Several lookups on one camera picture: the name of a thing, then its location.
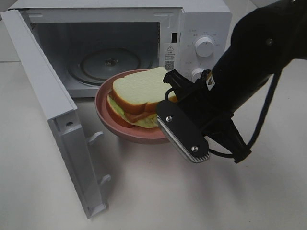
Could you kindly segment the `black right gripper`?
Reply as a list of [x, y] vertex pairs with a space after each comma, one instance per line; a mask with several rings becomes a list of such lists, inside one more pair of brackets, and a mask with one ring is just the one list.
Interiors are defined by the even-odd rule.
[[206, 85], [207, 73], [191, 82], [178, 71], [172, 70], [163, 78], [164, 83], [171, 85], [165, 93], [165, 100], [171, 92], [178, 99], [177, 105], [184, 114], [195, 124], [200, 135], [209, 137], [230, 151], [229, 154], [208, 148], [207, 152], [224, 158], [232, 158], [235, 163], [243, 161], [250, 153], [250, 148], [237, 130], [230, 110], [224, 110], [214, 105]]

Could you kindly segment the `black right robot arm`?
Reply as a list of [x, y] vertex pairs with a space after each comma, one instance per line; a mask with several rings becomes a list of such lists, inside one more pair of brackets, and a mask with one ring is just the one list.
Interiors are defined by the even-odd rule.
[[[177, 101], [166, 97], [158, 104], [158, 125], [192, 163], [211, 154], [239, 163], [260, 134], [284, 67], [306, 56], [306, 1], [280, 0], [257, 8], [236, 24], [230, 47], [195, 82], [176, 70], [165, 75]], [[255, 130], [245, 143], [232, 117], [267, 81], [271, 84]]]

